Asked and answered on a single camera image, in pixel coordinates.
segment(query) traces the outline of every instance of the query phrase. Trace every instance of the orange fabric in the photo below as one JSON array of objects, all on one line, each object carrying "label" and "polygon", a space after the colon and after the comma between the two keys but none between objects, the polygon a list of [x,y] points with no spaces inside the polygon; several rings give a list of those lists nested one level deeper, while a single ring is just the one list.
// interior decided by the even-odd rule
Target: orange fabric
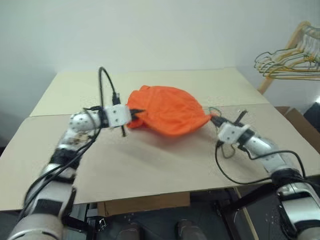
[{"label": "orange fabric", "polygon": [[165,136],[181,136],[206,124],[206,115],[198,101],[186,91],[171,86],[142,86],[131,93],[130,109],[141,109],[129,128],[149,127]]}]

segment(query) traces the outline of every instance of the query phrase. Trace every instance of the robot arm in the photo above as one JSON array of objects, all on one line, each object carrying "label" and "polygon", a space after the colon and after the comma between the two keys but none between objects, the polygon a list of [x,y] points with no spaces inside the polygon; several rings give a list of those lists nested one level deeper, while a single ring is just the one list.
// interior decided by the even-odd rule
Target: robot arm
[{"label": "robot arm", "polygon": [[303,182],[302,175],[291,160],[269,139],[257,135],[249,125],[240,123],[246,112],[242,112],[235,122],[220,116],[211,121],[219,128],[218,144],[236,144],[240,150],[257,156],[272,183],[278,186],[276,194],[280,201],[279,213],[290,237],[298,240],[320,239],[320,199],[313,187]]},{"label": "robot arm", "polygon": [[[66,166],[95,137],[100,128],[121,127],[132,120],[131,111],[126,105],[117,104],[104,109],[78,112],[70,117],[68,129],[58,143],[49,164],[41,173]],[[68,215],[76,196],[73,182],[80,163],[80,157],[45,186],[29,204],[25,206],[25,217],[13,229],[8,240],[62,240],[62,217]],[[48,174],[28,191],[25,202],[48,178],[59,169]]]}]

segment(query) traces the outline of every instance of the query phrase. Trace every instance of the beige table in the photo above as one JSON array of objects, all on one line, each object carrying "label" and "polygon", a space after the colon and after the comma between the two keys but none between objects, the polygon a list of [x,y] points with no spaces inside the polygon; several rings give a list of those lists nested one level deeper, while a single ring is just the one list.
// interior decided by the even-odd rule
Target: beige table
[{"label": "beige table", "polygon": [[[308,175],[320,173],[319,154],[233,68],[136,72],[115,75],[113,79],[123,101],[132,90],[146,83],[187,90],[204,106],[206,103],[221,106],[226,118],[235,119],[240,110],[247,109],[249,113],[244,122],[273,139],[281,149],[295,150]],[[65,86],[74,91],[68,92]],[[0,210],[21,208],[24,192],[47,164],[66,130],[68,114],[83,106],[96,105],[96,88],[96,73],[62,73],[52,81],[31,117],[21,124],[0,158],[0,192],[4,193],[0,198]],[[78,189],[75,203],[234,186],[214,164],[216,140],[210,123],[181,138],[165,138],[141,129],[132,130],[123,138],[118,129],[104,129],[81,161],[75,181]],[[248,160],[240,151],[233,159],[224,160],[220,154],[219,158],[225,171],[239,181],[266,176],[261,165]]]}]

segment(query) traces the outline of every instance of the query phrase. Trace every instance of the white wall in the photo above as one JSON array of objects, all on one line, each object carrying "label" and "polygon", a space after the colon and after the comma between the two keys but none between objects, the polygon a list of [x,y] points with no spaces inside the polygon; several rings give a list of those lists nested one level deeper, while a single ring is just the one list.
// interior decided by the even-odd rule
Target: white wall
[{"label": "white wall", "polygon": [[[255,57],[283,48],[301,21],[320,25],[319,13],[319,0],[2,0],[0,145],[59,71],[236,66],[256,84]],[[319,93],[312,84],[312,94]],[[295,95],[283,101],[281,93],[266,96],[305,107]]]}]

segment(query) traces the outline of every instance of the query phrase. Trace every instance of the cardboard box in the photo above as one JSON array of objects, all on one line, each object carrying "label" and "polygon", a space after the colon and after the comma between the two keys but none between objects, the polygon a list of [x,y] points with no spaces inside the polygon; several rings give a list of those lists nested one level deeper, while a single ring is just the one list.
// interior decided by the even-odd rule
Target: cardboard box
[{"label": "cardboard box", "polygon": [[177,192],[98,202],[99,216],[190,206],[190,193]]},{"label": "cardboard box", "polygon": [[288,106],[275,107],[294,128],[307,140],[310,145],[320,154],[320,133],[308,122],[297,109],[291,110]]}]

